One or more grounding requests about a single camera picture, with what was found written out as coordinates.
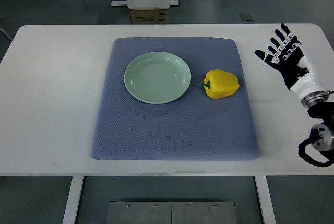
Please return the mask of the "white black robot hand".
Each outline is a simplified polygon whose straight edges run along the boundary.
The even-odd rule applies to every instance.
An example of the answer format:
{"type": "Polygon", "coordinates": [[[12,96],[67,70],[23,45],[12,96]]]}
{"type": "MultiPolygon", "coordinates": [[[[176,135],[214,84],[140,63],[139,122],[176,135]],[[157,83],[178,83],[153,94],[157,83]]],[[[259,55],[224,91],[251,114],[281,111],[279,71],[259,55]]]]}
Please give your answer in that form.
{"type": "Polygon", "coordinates": [[[312,93],[327,93],[311,54],[298,37],[285,24],[275,34],[275,38],[270,38],[269,53],[256,50],[255,55],[280,72],[286,87],[300,100],[312,93]]]}

